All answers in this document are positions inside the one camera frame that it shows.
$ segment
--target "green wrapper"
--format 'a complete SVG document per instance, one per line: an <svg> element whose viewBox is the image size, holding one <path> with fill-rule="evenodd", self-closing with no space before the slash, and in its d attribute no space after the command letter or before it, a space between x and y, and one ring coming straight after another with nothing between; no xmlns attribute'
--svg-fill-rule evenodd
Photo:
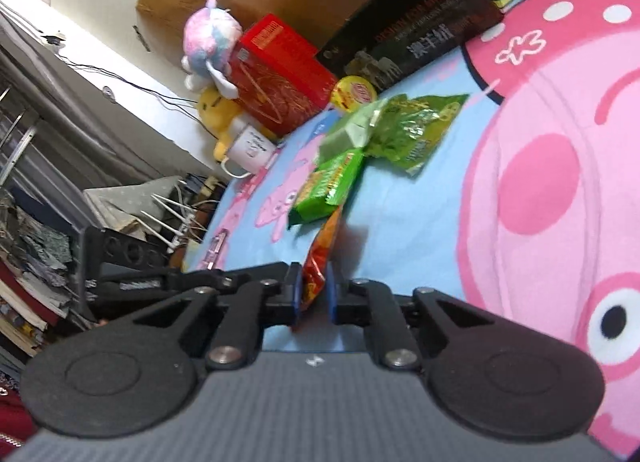
<svg viewBox="0 0 640 462"><path fill-rule="evenodd" d="M350 149L320 164L298 192L289 211L289 227L333 213L346 200L363 159L362 149Z"/></svg>
<svg viewBox="0 0 640 462"><path fill-rule="evenodd" d="M427 162L462 109L468 95L396 95L380 113L366 154L384 157L409 174Z"/></svg>
<svg viewBox="0 0 640 462"><path fill-rule="evenodd" d="M347 150L366 146L373 132L371 120L385 104L386 99L376 100L358 111L345 114L324 135L318 148L318 163L323 164Z"/></svg>

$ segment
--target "red box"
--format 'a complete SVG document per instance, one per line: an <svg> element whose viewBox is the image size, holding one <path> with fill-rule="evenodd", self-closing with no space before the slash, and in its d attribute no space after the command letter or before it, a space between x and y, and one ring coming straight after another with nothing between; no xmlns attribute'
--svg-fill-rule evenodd
<svg viewBox="0 0 640 462"><path fill-rule="evenodd" d="M269 14L245 32L231 53L229 80L242 107L279 137L322 111L336 78L317 49Z"/></svg>

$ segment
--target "black box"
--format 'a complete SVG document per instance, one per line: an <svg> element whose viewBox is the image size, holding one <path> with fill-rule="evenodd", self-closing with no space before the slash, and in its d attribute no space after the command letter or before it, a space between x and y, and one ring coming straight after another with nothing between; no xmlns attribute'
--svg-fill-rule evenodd
<svg viewBox="0 0 640 462"><path fill-rule="evenodd" d="M371 0L316 58L381 92L501 19L492 0Z"/></svg>

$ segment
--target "white mug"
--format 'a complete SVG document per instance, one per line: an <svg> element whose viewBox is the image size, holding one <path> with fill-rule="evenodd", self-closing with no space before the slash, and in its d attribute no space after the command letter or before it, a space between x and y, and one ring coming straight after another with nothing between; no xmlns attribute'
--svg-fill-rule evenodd
<svg viewBox="0 0 640 462"><path fill-rule="evenodd" d="M229 149L226 150L226 156L220 165L229 176L245 178L249 175L257 174L267 164L275 150L276 146L273 142L255 127L248 124L234 139ZM225 166L229 160L246 169L246 173L236 175L230 172Z"/></svg>

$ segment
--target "black cable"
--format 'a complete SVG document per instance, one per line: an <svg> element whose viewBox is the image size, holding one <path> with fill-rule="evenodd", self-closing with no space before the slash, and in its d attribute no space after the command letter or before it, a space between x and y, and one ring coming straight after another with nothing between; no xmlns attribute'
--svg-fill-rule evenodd
<svg viewBox="0 0 640 462"><path fill-rule="evenodd" d="M189 117L191 120L197 122L198 124L200 124L202 126L202 128L209 133L212 137L214 138L218 138L216 137L216 135L214 135L209 128L204 124L203 121L200 120L200 118L196 117L195 115L189 113L188 111L186 111L184 108L193 108L193 106L185 106L184 104L176 104L174 102L171 102L171 100L183 100L185 102L192 102L194 104L197 103L197 101L195 100L191 100L188 98L182 98L182 97L176 97L176 96L170 96L170 95L164 95L163 93L160 92L156 92L156 90L152 90L151 88L145 88L144 86L140 86L139 84L136 84L135 82L131 82L130 80L125 79L122 76L119 76L118 74L111 72L109 70L106 70L104 68L101 68L100 66L93 66L92 64L79 64L79 63L74 63L71 59L65 57L65 56L60 56L60 58L63 59L63 63L68 64L71 67L74 68L84 68L84 70L88 71L88 72L96 72L99 74L102 74L106 77L111 77L112 79L117 79L120 80L122 82L124 82L125 84L128 84L130 86L133 86L134 88L137 88L139 90L141 90L142 92L145 93L149 93L150 95L155 96L160 102L163 102L169 106L175 106L175 108L178 109L172 109L172 108L168 108L171 111L178 111L184 115L186 115L187 117Z"/></svg>
<svg viewBox="0 0 640 462"><path fill-rule="evenodd" d="M15 17L17 17L16 21L21 22L23 25L27 25L30 26L31 28L34 29L34 31L36 31L38 33L38 35L42 35L44 34L44 32L42 30L40 30L38 27L36 27L36 25L34 25L31 21L29 21L26 18L23 18L20 14L18 14L14 9L12 9L11 7L9 7L9 5L7 5L6 3L0 1L0 5L2 5L2 8L6 9L7 11L9 11L12 15L14 15Z"/></svg>
<svg viewBox="0 0 640 462"><path fill-rule="evenodd" d="M200 178L200 176L190 173L190 179L197 181L200 184L201 188L206 187L205 181L202 178Z"/></svg>

